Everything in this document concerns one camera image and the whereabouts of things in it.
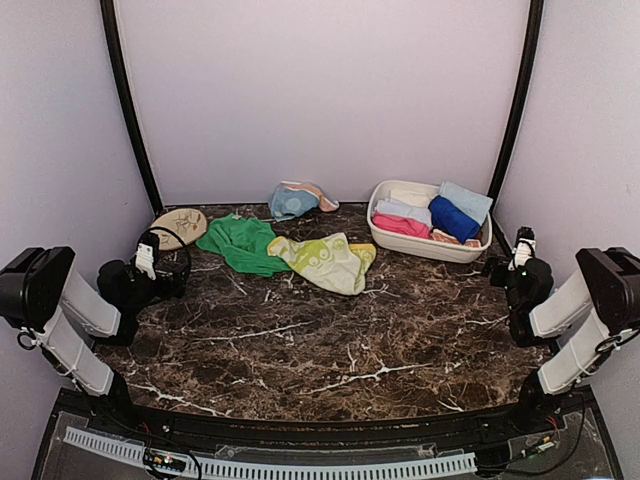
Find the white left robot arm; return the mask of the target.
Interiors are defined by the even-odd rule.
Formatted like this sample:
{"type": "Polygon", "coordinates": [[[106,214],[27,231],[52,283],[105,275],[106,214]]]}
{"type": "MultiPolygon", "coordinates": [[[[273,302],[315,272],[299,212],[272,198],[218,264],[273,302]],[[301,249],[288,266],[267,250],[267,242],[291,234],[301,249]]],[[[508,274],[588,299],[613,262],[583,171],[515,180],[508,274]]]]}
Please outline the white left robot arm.
{"type": "Polygon", "coordinates": [[[68,246],[30,247],[1,270],[1,316],[18,332],[25,350],[38,348],[64,377],[87,395],[120,436],[141,427],[126,381],[94,353],[96,344],[130,346],[144,309],[184,295],[192,265],[174,272],[142,270],[113,260],[91,286],[68,246]]]}

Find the cream yellow cloth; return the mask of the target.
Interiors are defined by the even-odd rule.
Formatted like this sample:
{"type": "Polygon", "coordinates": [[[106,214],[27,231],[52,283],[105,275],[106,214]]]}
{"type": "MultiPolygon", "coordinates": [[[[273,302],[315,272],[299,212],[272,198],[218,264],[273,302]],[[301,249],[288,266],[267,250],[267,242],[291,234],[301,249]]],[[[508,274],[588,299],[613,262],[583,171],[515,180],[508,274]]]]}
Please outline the cream yellow cloth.
{"type": "Polygon", "coordinates": [[[366,273],[377,256],[373,244],[352,244],[344,233],[304,242],[279,236],[267,246],[267,253],[315,286],[345,296],[364,291],[366,273]]]}

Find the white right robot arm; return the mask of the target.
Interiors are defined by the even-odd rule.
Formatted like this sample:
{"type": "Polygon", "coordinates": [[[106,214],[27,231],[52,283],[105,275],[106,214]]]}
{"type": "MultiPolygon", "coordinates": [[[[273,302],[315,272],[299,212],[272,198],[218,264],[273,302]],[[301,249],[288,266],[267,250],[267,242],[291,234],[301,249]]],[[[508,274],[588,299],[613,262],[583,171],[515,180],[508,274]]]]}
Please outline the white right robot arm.
{"type": "Polygon", "coordinates": [[[490,258],[482,271],[505,293],[507,325],[518,346],[564,341],[520,388],[510,424],[521,434],[534,432],[560,397],[639,336],[639,258],[612,247],[583,248],[576,260],[578,269],[558,288],[550,265],[533,255],[490,258]]]}

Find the royal blue towel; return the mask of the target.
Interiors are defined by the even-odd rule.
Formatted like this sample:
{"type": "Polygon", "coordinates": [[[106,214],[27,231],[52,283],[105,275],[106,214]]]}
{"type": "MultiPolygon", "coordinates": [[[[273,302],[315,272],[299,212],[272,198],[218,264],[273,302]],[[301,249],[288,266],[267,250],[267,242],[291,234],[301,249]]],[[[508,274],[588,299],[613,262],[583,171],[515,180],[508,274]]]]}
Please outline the royal blue towel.
{"type": "Polygon", "coordinates": [[[461,244],[475,238],[480,232],[480,225],[474,219],[442,196],[433,198],[428,208],[432,225],[455,237],[461,244]]]}

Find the light blue towel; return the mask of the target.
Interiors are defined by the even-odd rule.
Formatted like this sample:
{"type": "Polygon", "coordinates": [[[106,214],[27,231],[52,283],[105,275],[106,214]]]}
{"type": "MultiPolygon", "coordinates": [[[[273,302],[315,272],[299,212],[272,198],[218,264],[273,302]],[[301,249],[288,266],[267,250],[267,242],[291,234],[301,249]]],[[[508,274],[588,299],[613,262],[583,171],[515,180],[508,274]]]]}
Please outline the light blue towel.
{"type": "Polygon", "coordinates": [[[453,182],[443,182],[438,195],[449,200],[456,208],[482,226],[489,215],[493,199],[468,190],[453,182]]]}

